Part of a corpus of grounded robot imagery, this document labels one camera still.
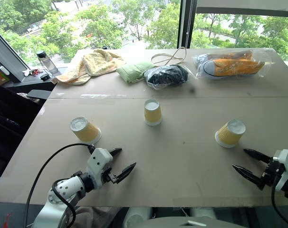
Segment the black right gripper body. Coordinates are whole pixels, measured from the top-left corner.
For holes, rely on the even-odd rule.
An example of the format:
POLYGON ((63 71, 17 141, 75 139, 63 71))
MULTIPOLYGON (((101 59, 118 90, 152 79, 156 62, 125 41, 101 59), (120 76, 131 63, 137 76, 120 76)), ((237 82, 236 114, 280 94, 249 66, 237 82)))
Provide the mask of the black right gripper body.
POLYGON ((284 164, 272 159, 262 159, 261 161, 267 165, 261 175, 261 187, 265 187, 265 185, 269 187, 276 186, 285 171, 284 164))

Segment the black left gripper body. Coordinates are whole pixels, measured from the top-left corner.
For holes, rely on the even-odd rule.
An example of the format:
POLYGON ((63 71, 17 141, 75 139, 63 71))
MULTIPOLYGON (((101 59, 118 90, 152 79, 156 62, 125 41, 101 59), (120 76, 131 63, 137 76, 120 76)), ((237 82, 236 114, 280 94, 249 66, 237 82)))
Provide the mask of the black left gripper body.
POLYGON ((117 177, 116 175, 112 172, 112 168, 109 167, 105 169, 102 174, 101 174, 101 181, 103 184, 112 182, 113 184, 117 183, 117 177))

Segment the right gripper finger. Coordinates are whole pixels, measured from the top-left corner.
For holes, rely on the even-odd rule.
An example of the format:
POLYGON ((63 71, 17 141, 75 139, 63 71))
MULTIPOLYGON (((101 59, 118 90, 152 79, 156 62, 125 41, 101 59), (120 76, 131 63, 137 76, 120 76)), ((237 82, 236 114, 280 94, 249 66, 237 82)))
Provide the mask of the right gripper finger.
POLYGON ((272 157, 269 157, 259 151, 253 150, 253 149, 243 149, 243 151, 250 156, 251 158, 264 162, 266 164, 269 164, 269 162, 272 160, 272 157))
POLYGON ((254 183, 260 190, 263 190, 265 187, 265 183, 263 180, 257 176, 255 176, 251 171, 233 164, 232 167, 245 179, 249 180, 250 182, 254 183))

